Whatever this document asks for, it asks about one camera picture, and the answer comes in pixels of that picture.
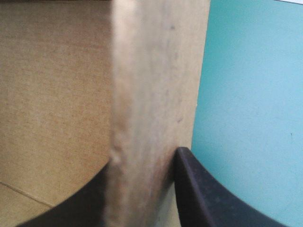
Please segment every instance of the black plastic piece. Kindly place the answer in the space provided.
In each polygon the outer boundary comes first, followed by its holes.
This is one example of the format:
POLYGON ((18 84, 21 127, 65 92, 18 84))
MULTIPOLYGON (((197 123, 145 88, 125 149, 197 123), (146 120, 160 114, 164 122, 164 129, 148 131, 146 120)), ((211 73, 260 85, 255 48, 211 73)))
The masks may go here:
POLYGON ((73 196, 19 227, 104 227, 107 166, 73 196))
POLYGON ((285 227, 233 195, 188 148, 178 148, 175 190, 182 227, 285 227))

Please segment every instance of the black curved object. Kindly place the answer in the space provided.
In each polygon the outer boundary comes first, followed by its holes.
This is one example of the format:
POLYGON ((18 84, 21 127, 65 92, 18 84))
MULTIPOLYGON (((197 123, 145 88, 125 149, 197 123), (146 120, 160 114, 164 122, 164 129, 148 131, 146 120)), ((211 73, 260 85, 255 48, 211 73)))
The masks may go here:
POLYGON ((178 148, 175 190, 182 227, 286 227, 233 195, 188 148, 178 148))
POLYGON ((18 227, 104 227, 107 167, 73 196, 18 227))

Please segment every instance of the cardboard surface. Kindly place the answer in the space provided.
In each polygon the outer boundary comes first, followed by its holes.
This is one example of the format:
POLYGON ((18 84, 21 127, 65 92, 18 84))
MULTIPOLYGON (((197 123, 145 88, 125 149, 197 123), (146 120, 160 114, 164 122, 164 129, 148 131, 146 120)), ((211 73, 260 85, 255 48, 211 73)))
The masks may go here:
POLYGON ((209 0, 114 1, 109 227, 152 224, 175 149, 191 145, 208 12, 209 0))
POLYGON ((108 160, 110 4, 0 3, 0 182, 50 206, 108 160))
POLYGON ((24 217, 35 217, 49 207, 0 184, 0 226, 14 227, 24 217))

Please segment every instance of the blue surface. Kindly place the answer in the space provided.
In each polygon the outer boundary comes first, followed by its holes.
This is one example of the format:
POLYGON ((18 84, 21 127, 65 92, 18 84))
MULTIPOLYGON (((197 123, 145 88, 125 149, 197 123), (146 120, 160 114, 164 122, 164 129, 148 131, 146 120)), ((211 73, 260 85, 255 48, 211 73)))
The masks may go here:
POLYGON ((212 0, 192 150, 224 186, 303 226, 303 5, 212 0))

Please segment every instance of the teal wall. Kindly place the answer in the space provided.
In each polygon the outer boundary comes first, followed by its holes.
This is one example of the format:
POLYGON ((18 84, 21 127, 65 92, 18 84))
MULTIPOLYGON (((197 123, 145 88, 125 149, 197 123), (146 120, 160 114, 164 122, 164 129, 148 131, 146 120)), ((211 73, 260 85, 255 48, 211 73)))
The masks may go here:
POLYGON ((303 5, 212 0, 192 150, 241 199, 303 226, 303 5))

